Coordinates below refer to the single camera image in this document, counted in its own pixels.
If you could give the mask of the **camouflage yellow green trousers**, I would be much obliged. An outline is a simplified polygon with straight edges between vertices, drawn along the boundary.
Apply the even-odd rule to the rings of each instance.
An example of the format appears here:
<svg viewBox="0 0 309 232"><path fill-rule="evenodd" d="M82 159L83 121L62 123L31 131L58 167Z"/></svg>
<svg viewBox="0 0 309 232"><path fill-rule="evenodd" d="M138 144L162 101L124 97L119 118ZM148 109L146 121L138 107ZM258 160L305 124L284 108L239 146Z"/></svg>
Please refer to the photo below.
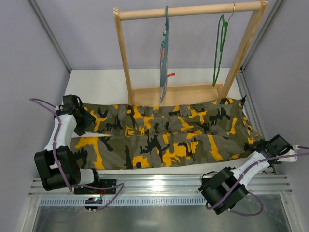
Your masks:
<svg viewBox="0 0 309 232"><path fill-rule="evenodd" d="M150 107L85 104L95 123L72 138L82 169L132 170L248 157L263 141L243 112L245 99Z"/></svg>

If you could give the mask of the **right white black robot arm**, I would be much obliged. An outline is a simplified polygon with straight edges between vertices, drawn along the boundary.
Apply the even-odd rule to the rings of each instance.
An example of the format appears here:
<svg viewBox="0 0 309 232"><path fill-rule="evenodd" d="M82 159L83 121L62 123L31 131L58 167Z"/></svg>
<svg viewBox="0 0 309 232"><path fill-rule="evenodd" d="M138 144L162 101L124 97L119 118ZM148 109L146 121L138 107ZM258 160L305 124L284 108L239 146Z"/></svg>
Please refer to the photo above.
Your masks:
<svg viewBox="0 0 309 232"><path fill-rule="evenodd" d="M279 156L286 155L293 148L280 135L269 141L255 142L253 153L237 168L225 167L213 177L202 175L198 191L206 200L206 208L216 214L232 210L236 203L249 194L249 181L266 170Z"/></svg>

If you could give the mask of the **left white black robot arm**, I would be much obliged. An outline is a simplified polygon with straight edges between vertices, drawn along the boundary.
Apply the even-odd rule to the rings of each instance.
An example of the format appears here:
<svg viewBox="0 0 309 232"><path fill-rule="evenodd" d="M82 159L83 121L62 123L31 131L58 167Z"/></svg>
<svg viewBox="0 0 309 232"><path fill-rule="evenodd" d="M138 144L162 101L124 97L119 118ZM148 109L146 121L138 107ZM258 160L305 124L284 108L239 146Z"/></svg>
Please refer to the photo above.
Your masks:
<svg viewBox="0 0 309 232"><path fill-rule="evenodd" d="M85 129L95 123L95 118L83 108L80 97L63 96L63 103L55 106L47 101L31 98L54 115L54 129L43 151L34 155L34 161L46 191L67 187L70 192L74 187L93 188L99 183L95 169L79 167L70 150L72 136L85 134Z"/></svg>

